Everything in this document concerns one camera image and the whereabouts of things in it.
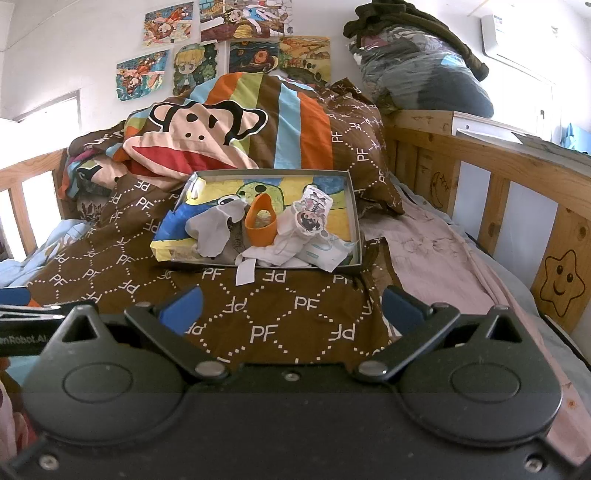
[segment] tray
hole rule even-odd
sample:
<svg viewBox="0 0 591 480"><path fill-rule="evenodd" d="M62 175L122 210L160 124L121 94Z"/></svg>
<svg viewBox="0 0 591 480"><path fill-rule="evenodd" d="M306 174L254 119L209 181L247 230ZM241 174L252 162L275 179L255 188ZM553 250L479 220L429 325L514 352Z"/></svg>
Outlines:
<svg viewBox="0 0 591 480"><path fill-rule="evenodd" d="M208 186L213 183L224 182L220 188L203 190L203 182ZM327 230L338 235L345 241L355 242L352 259L348 265L341 265L335 269L335 273L349 275L358 274L361 271L363 241L359 230L359 219L355 203L353 183L348 171L334 170L277 170L277 169L255 169L255 170L208 170L194 173L186 183L174 210L169 212L172 218L174 215L183 214L190 206L211 203L216 205L218 201L234 197L250 198L255 192L260 192L262 186L266 186L266 193L271 194L274 199L275 211L277 214L282 207L288 207L292 202L299 200L304 187L314 183L325 193L334 198L333 208L330 211ZM202 267L235 267L223 261L216 261L210 258L190 258L187 253L196 243L192 238L180 238L183 235L184 223L177 220L177 235L164 235L162 227L158 230L151 247L156 259L164 265L182 270L201 270ZM285 270L312 270L318 267L286 268Z"/></svg>

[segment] pink bedsheet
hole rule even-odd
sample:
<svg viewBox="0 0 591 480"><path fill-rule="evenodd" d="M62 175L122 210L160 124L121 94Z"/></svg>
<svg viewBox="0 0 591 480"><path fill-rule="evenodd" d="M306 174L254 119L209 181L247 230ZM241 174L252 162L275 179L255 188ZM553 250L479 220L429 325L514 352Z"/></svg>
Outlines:
<svg viewBox="0 0 591 480"><path fill-rule="evenodd" d="M581 463L591 453L591 416L579 393L544 346L534 319L519 306L501 279L446 222L402 196L405 215L368 212L361 220L367 239L386 237L404 290L426 304L443 301L462 313L484 314L496 304L511 306L552 366L563 402L548 440Z"/></svg>

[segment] plastic bag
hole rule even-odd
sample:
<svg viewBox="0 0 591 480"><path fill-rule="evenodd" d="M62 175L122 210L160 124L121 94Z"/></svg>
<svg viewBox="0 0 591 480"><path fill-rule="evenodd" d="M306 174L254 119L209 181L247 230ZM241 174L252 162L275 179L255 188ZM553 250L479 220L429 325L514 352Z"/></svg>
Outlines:
<svg viewBox="0 0 591 480"><path fill-rule="evenodd" d="M420 28L395 25L351 42L372 100L382 110L455 110L484 118L494 109L464 59Z"/></svg>

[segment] window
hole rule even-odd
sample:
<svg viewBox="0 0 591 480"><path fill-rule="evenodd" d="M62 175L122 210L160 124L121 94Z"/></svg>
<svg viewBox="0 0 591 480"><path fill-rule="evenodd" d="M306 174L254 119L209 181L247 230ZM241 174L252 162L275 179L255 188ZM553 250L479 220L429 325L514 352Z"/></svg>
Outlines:
<svg viewBox="0 0 591 480"><path fill-rule="evenodd" d="M8 159L7 165L66 148L80 136L80 103L78 92L60 97L12 122L6 135L18 148L18 156ZM38 246L47 240L51 231L60 221L57 199L51 172L33 177L22 184L28 217ZM25 258L25 252L18 234L8 192L0 193L0 222L6 236L12 257L17 261Z"/></svg>

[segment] dark green clothing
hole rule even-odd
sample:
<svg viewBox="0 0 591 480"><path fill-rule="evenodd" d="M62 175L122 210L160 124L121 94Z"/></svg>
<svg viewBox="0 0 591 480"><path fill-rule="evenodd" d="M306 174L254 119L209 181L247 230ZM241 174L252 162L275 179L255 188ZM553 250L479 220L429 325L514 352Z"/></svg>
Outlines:
<svg viewBox="0 0 591 480"><path fill-rule="evenodd" d="M361 46L363 36L378 35L385 28L395 24L412 25L438 36L455 48L479 82L488 76L489 70L486 64L482 63L445 23L421 12L413 4L404 0L374 0L371 4L357 7L355 13L359 19L348 22L343 35L347 38L357 35L358 46Z"/></svg>

